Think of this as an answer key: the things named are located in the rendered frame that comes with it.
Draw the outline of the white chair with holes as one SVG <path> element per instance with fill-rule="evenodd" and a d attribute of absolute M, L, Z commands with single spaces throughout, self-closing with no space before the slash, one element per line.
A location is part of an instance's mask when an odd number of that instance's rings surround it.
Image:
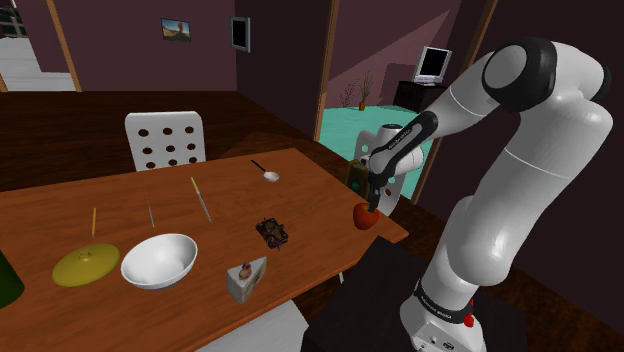
<path fill-rule="evenodd" d="M 384 124 L 377 133 L 373 133 L 368 130 L 363 130 L 359 133 L 354 159 L 361 162 L 365 155 L 368 155 L 370 151 L 378 146 L 384 145 L 391 138 L 393 138 L 400 130 L 401 125 L 398 124 Z M 389 216 L 396 207 L 398 200 L 401 196 L 401 190 L 406 179 L 406 175 L 409 172 L 417 170 L 424 164 L 424 153 L 420 147 L 416 147 L 410 154 L 404 157 L 398 164 L 395 172 L 395 176 L 392 177 L 386 186 L 381 189 L 381 199 L 379 201 L 378 210 Z"/>
<path fill-rule="evenodd" d="M 300 352 L 308 326 L 289 300 L 196 352 Z"/>
<path fill-rule="evenodd" d="M 195 111 L 129 113 L 125 131 L 137 171 L 206 161 L 203 121 Z"/>

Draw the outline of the red apple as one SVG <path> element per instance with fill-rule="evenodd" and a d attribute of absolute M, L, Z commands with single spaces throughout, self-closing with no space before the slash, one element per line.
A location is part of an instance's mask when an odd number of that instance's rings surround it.
<path fill-rule="evenodd" d="M 379 219 L 379 210 L 369 210 L 368 203 L 358 203 L 353 208 L 353 223 L 359 230 L 373 227 Z"/>

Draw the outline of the potted plant in orange pot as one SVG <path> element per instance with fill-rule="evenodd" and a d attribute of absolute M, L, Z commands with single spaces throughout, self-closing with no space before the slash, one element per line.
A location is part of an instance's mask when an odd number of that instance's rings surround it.
<path fill-rule="evenodd" d="M 360 111 L 364 111 L 366 109 L 366 100 L 368 96 L 371 94 L 373 84 L 374 84 L 373 74 L 370 72 L 367 72 L 364 78 L 362 79 L 362 81 L 360 82 L 360 86 L 359 86 L 361 99 L 359 102 L 358 109 Z"/>

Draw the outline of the dark desk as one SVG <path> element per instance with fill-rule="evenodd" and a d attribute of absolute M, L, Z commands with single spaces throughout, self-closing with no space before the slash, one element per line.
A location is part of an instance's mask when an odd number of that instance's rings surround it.
<path fill-rule="evenodd" d="M 444 91 L 442 85 L 423 85 L 411 81 L 398 83 L 393 104 L 417 113 L 424 111 Z"/>

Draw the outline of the black robot stand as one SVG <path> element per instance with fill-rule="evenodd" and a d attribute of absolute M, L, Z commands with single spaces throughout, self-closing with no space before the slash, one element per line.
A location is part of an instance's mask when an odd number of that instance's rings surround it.
<path fill-rule="evenodd" d="M 305 331 L 301 352 L 460 352 L 457 342 L 427 329 L 413 345 L 400 306 L 415 290 L 427 263 L 378 237 Z M 479 291 L 475 321 L 487 352 L 529 352 L 525 314 Z"/>

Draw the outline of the white computer monitor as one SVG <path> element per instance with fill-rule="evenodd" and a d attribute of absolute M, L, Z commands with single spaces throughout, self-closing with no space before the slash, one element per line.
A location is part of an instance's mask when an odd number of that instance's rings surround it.
<path fill-rule="evenodd" d="M 412 81 L 435 86 L 443 81 L 452 52 L 447 49 L 424 46 Z"/>

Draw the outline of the white cake slice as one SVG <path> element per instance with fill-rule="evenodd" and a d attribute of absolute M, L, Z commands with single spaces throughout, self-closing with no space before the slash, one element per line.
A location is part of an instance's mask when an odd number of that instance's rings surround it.
<path fill-rule="evenodd" d="M 233 299 L 243 304 L 266 272 L 267 258 L 261 257 L 232 267 L 226 273 L 226 287 Z"/>

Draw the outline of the white bowl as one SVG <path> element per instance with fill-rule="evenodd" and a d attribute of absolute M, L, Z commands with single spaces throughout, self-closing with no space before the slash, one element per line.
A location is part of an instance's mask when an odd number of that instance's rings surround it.
<path fill-rule="evenodd" d="M 161 290 L 182 280 L 192 269 L 198 246 L 187 235 L 167 233 L 135 245 L 123 258 L 121 274 L 133 286 Z"/>

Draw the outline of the olive yellow pot lid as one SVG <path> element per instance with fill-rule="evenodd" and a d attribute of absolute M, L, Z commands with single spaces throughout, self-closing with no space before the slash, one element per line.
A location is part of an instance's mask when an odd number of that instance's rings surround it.
<path fill-rule="evenodd" d="M 120 259 L 112 244 L 90 244 L 65 255 L 55 265 L 52 280 L 62 287 L 79 287 L 108 275 Z"/>

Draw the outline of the dark green object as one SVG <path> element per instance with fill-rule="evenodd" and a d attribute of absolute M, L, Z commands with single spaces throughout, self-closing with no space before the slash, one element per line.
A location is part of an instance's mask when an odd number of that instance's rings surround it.
<path fill-rule="evenodd" d="M 24 289 L 24 283 L 0 250 L 0 309 L 15 302 Z"/>

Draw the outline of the window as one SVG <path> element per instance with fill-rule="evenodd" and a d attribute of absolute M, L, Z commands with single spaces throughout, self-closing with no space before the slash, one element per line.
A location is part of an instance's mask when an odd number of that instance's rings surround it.
<path fill-rule="evenodd" d="M 14 0 L 0 0 L 0 39 L 27 37 L 26 28 Z"/>

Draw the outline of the black handled white ladle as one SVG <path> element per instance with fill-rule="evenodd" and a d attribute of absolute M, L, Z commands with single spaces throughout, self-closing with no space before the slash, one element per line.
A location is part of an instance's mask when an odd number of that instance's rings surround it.
<path fill-rule="evenodd" d="M 263 172 L 263 177 L 266 181 L 268 182 L 276 182 L 279 180 L 280 175 L 276 172 L 273 171 L 268 171 L 266 170 L 264 167 L 262 167 L 258 162 L 256 162 L 255 160 L 252 160 L 252 163 L 254 165 L 256 165 L 262 172 Z"/>

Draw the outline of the yellow handled knife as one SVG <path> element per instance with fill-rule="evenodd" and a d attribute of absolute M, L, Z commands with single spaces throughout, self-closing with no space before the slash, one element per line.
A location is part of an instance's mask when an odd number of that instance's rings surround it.
<path fill-rule="evenodd" d="M 193 177 L 190 177 L 190 180 L 191 180 L 192 186 L 194 188 L 194 191 L 195 191 L 195 193 L 196 193 L 196 195 L 198 197 L 198 200 L 199 200 L 199 202 L 200 202 L 200 204 L 202 206 L 202 209 L 203 209 L 205 215 L 207 216 L 208 220 L 212 223 L 212 218 L 211 218 L 210 213 L 209 213 L 209 211 L 208 211 L 208 209 L 207 209 L 207 207 L 205 205 L 205 202 L 204 202 L 204 200 L 202 198 L 201 192 L 200 192 L 200 190 L 199 190 L 199 188 L 198 188 L 198 186 L 196 184 L 195 179 Z"/>

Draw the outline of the dark framed wall picture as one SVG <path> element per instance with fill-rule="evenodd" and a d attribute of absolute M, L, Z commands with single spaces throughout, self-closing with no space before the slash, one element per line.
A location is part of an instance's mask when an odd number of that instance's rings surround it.
<path fill-rule="evenodd" d="M 251 19 L 232 16 L 229 19 L 231 47 L 243 52 L 251 51 Z"/>

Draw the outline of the landscape wall picture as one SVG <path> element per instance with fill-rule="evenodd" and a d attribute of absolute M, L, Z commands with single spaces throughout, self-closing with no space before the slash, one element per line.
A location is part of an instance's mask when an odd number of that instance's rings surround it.
<path fill-rule="evenodd" d="M 174 42 L 191 42 L 190 25 L 187 21 L 162 18 L 163 39 Z"/>

